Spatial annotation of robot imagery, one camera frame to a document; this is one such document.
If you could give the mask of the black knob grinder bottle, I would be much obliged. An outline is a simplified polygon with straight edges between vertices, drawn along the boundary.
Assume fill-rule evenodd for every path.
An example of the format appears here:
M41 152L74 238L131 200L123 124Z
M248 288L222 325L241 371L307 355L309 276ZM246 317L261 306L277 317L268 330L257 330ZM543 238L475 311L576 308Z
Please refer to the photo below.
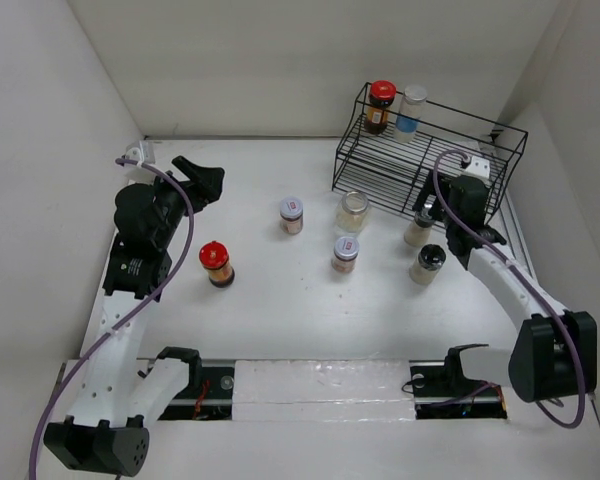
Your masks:
M404 241L411 247L420 248L428 243L435 219L426 209L417 212L404 233Z

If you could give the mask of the black cap grinder bottle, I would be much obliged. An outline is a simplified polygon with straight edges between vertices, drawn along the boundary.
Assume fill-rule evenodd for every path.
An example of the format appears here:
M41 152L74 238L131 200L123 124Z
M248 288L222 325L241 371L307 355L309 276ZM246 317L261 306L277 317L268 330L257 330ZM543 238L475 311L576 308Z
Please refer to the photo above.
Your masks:
M440 245L424 245L409 269L410 278L419 285L429 285L445 262L446 252Z

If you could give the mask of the red lid sauce jar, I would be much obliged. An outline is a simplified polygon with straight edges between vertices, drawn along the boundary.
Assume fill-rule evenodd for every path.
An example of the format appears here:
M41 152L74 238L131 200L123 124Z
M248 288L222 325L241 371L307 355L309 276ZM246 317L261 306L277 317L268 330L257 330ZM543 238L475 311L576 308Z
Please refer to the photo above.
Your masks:
M388 80L377 80L370 85L364 122L365 130L368 133L380 135L385 131L396 91L396 86Z
M212 241L203 245L198 258L213 286L226 288L233 283L235 270L230 263L229 252L222 243Z

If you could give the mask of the clear glass jar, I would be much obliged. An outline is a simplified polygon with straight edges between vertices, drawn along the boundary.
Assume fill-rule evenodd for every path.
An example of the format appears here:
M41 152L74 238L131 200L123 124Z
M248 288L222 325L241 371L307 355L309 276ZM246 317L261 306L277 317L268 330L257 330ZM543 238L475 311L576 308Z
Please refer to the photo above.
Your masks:
M339 236L357 236L365 228L371 204L368 197L357 190L343 194L336 208L335 229Z

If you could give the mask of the white lid spice jar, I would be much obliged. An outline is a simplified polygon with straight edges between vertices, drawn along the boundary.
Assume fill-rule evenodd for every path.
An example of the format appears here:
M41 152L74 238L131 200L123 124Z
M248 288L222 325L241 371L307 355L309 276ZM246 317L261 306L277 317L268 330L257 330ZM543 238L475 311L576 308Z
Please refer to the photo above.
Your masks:
M351 273L355 268L359 250L359 242L355 237L339 237L333 248L332 267L340 273Z
M294 196L285 197L279 206L280 227L289 234L296 235L302 231L304 207L302 201Z

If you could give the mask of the blue label clear bottle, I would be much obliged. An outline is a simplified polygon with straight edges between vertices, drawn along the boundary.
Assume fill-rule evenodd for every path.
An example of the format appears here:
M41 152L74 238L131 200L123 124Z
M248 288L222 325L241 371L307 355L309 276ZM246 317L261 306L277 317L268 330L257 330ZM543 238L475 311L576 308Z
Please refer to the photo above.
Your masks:
M414 139L427 97L427 90L421 85L412 84L404 88L395 121L394 139L396 141L409 143Z

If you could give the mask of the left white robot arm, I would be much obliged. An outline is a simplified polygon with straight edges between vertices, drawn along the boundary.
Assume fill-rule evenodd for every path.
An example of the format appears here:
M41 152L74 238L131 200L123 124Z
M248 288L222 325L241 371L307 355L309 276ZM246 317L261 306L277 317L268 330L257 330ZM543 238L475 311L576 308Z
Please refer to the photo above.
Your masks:
M103 304L94 343L65 375L35 430L28 473L36 476L39 450L46 447L68 469L134 477L149 448L149 428L179 394L202 387L202 362L195 349L167 347L139 378L136 360L150 321L144 309L159 302L186 254L171 259L168 248L183 219L218 201L225 171L198 166L183 156L173 166L180 181L149 163L119 158L153 174L115 198L116 234L102 289Z

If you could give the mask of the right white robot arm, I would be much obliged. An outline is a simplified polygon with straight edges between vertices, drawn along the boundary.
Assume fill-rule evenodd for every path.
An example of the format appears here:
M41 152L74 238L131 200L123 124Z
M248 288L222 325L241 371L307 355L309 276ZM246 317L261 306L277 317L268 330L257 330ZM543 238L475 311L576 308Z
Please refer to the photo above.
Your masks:
M517 331L505 355L506 379L526 403L589 394L597 387L597 324L542 291L513 258L506 239L484 223L489 189L472 176L430 171L416 206L435 200L449 251L484 286Z

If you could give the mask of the black mounting rail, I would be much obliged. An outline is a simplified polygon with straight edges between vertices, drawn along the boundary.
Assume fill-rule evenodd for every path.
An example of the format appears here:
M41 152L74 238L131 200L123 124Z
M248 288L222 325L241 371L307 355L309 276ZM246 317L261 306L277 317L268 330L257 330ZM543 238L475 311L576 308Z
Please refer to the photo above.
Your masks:
M474 383L452 389L434 381L442 372L440 361L409 362L410 379L402 390L414 401L414 420L504 420L508 416L499 388L483 388ZM164 421L219 421L232 419L235 366L239 361L206 361L194 385L170 401L161 418Z

